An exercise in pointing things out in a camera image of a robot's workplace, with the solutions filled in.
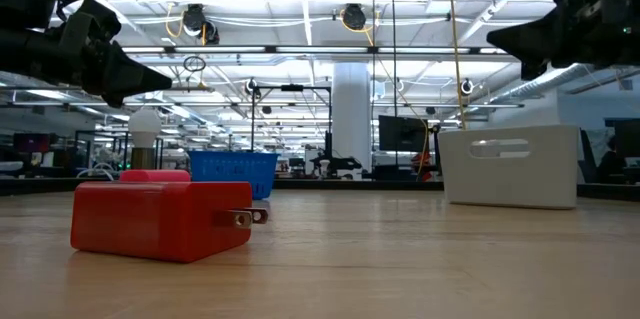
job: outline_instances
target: white storage bin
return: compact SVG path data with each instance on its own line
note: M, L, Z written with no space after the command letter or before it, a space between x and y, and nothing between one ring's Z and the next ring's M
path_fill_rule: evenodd
M576 206L577 127L442 132L439 139L450 203Z

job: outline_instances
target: column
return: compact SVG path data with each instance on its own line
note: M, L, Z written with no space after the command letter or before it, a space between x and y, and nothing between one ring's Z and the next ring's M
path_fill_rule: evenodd
M334 64L333 156L352 156L371 172L371 85L367 66Z

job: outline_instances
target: table surface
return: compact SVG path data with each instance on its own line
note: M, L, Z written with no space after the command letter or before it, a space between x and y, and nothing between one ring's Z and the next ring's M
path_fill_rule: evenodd
M0 317L638 318L640 205L448 205L275 191L251 241L188 264L75 252L71 194L0 198Z

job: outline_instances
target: red object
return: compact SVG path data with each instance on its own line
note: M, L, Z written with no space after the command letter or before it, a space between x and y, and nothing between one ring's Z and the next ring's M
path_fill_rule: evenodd
M190 263L249 240L229 210L250 207L251 196L249 183L83 183L71 246Z
M411 166L413 170L420 176L420 180L423 182L429 181L433 176L429 171L423 171L423 173L418 173L420 170L420 161L422 161L422 167L431 165L431 155L429 153L417 154L413 158L411 158Z
M191 175L185 170L127 170L120 175L123 182L190 182Z

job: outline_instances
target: blue basket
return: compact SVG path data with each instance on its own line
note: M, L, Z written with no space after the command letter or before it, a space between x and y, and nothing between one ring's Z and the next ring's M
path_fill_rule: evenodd
M195 182L249 182L253 199L271 194L278 154L191 151L189 157Z

